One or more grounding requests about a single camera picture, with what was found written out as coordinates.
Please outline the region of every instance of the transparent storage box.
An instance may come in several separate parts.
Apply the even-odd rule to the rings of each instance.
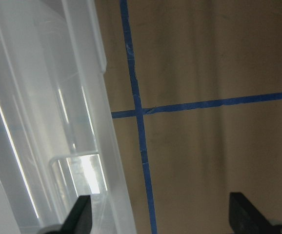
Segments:
[[[92,234],[136,233],[92,0],[0,0],[0,234],[59,228],[91,195]]]

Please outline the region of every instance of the blue painter's tape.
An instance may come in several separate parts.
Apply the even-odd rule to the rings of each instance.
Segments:
[[[153,108],[143,108],[143,115],[152,115],[160,112],[174,112],[174,111],[185,111],[185,110],[194,110],[194,109],[203,109],[203,108],[211,108],[211,107],[219,107],[219,106],[229,106],[229,105],[238,105],[238,104],[246,104],[246,103],[254,103],[254,102],[263,102],[263,101],[273,101],[273,100],[281,100],[282,93],[274,93],[274,94],[262,94],[262,95],[254,95],[247,97],[235,97],[235,98],[227,98],[227,99],[219,99],[219,100],[211,100],[211,101],[198,101],[198,102],[190,102],[183,104],[175,104],[175,105],[167,105],[167,106],[158,106]],[[134,110],[129,111],[121,111],[120,114],[116,114],[117,112],[113,112],[117,118],[131,117],[133,116]]]
[[[127,0],[120,0],[120,6],[121,6],[121,21],[122,21],[123,35],[125,40],[128,69],[130,75],[130,83],[131,83],[133,100],[135,103],[134,114],[137,118],[137,125],[139,132],[139,147],[140,147],[143,175],[144,175],[145,188],[146,188],[147,204],[150,214],[150,224],[151,224],[152,234],[157,234],[154,198],[152,191],[150,167],[149,167],[148,156],[147,156],[145,128],[143,122],[143,109],[142,109],[141,98],[139,93],[138,80],[135,71],[135,55],[133,51],[132,37],[131,37],[131,31],[129,25]],[[122,114],[123,112],[116,114],[113,113],[112,115],[122,116]]]

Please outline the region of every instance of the clear plastic container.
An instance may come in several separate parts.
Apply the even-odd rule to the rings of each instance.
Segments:
[[[92,0],[0,0],[0,233],[61,224],[87,194],[91,233],[136,233],[105,67]]]

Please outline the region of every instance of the black object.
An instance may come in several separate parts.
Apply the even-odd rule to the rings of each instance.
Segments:
[[[229,223],[235,234],[282,234],[242,193],[230,193]]]
[[[59,231],[45,234],[90,234],[92,211],[90,195],[79,196]]]

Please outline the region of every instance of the plastic bin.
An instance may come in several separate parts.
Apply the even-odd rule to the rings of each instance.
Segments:
[[[91,233],[136,233],[105,67],[92,0],[0,0],[0,234],[59,225],[86,194]]]

